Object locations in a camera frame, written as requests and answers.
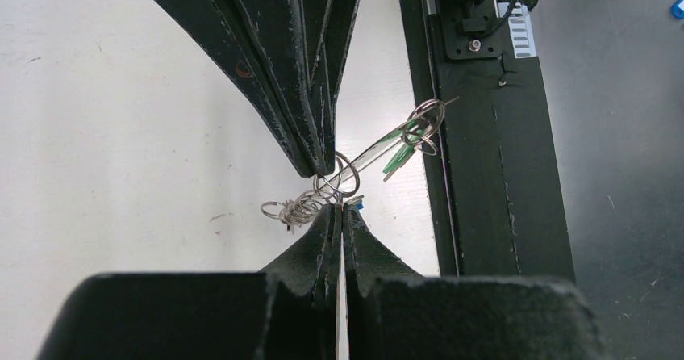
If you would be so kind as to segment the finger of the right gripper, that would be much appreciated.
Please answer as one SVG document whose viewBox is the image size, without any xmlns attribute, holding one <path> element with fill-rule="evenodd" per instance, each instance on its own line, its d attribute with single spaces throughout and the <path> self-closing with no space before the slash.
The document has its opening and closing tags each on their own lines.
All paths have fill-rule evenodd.
<svg viewBox="0 0 684 360">
<path fill-rule="evenodd" d="M 278 101 L 234 0 L 153 0 L 217 64 L 255 108 L 303 178 L 315 175 Z"/>
<path fill-rule="evenodd" d="M 360 0 L 234 0 L 303 157 L 303 176 L 334 166 L 335 109 Z"/>
</svg>

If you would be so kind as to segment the keyring with keys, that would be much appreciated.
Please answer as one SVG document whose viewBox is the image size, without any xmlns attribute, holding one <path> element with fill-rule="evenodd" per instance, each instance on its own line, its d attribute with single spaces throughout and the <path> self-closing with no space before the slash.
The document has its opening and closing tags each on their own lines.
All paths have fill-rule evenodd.
<svg viewBox="0 0 684 360">
<path fill-rule="evenodd" d="M 407 134 L 412 128 L 419 126 L 425 129 L 422 135 L 422 144 L 414 155 L 422 153 L 434 157 L 438 154 L 435 136 L 440 133 L 447 107 L 457 100 L 457 97 L 447 101 L 431 98 L 420 103 L 404 122 L 376 140 L 353 159 L 336 151 L 334 174 L 325 177 L 313 177 L 312 188 L 302 192 L 295 199 L 262 203 L 260 207 L 262 215 L 276 220 L 284 224 L 288 230 L 292 230 L 292 228 L 311 223 L 323 210 L 323 207 L 328 204 L 351 203 L 358 205 L 363 199 L 363 196 L 358 193 L 361 188 L 361 172 L 387 153 L 392 158 L 403 143 L 410 144 Z"/>
</svg>

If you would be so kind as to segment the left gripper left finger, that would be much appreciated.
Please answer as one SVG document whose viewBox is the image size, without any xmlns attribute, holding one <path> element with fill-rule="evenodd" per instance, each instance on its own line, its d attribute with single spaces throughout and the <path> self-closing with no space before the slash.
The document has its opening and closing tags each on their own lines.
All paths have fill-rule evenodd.
<svg viewBox="0 0 684 360">
<path fill-rule="evenodd" d="M 66 299 L 41 359 L 333 359 L 342 209 L 256 272 L 102 273 Z"/>
</svg>

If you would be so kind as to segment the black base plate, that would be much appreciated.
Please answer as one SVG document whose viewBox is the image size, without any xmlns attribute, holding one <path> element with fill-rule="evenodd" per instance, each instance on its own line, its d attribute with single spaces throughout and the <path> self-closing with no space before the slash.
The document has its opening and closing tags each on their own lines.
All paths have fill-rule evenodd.
<svg viewBox="0 0 684 360">
<path fill-rule="evenodd" d="M 423 159 L 443 275 L 575 279 L 538 2 L 399 0 L 415 101 L 458 98 Z"/>
</svg>

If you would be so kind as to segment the green tagged key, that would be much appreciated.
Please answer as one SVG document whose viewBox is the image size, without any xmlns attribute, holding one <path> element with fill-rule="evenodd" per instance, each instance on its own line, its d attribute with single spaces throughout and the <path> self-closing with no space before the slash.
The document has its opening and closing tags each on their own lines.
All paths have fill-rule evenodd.
<svg viewBox="0 0 684 360">
<path fill-rule="evenodd" d="M 407 138 L 410 144 L 403 143 L 387 163 L 382 171 L 385 175 L 383 182 L 388 182 L 389 179 L 411 159 L 416 150 L 420 148 L 424 131 L 425 129 L 420 128 L 419 126 L 416 126 L 409 131 Z"/>
</svg>

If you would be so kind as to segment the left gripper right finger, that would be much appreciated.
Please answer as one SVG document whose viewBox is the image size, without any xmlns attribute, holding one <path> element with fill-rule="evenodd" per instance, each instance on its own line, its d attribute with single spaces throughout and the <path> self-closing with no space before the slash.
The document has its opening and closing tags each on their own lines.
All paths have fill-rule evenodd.
<svg viewBox="0 0 684 360">
<path fill-rule="evenodd" d="M 548 277 L 425 277 L 343 210 L 353 359 L 601 359 L 592 311 Z"/>
</svg>

